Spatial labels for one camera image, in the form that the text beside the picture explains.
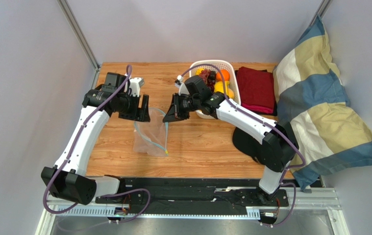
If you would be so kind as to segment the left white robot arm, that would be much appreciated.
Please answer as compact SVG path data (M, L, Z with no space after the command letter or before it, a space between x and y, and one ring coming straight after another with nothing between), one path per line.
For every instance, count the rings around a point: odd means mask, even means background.
M118 193L121 177L88 177L88 161L99 134L114 113L121 119L150 121L149 96L140 95L144 83L140 77L109 72L103 84L85 94L69 143L55 164L41 172L47 193L81 205Z

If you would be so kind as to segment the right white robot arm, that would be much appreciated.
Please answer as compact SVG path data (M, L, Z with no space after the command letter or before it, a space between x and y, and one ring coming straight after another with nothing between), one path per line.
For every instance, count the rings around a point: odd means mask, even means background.
M298 153L298 143L290 123L264 118L221 92L212 93L198 75L188 79L179 75L175 86L179 91L173 94L163 121L186 120L191 112L201 111L234 125L249 137L249 146L256 152L253 157L265 167L259 188L265 195L274 195L286 168Z

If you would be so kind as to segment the clear zip top bag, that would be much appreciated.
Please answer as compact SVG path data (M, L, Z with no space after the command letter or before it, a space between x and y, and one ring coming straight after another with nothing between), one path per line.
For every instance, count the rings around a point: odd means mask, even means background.
M167 122L163 122L166 113L161 109L149 108L150 122L134 122L134 144L133 151L146 153L156 157L166 157L168 127Z

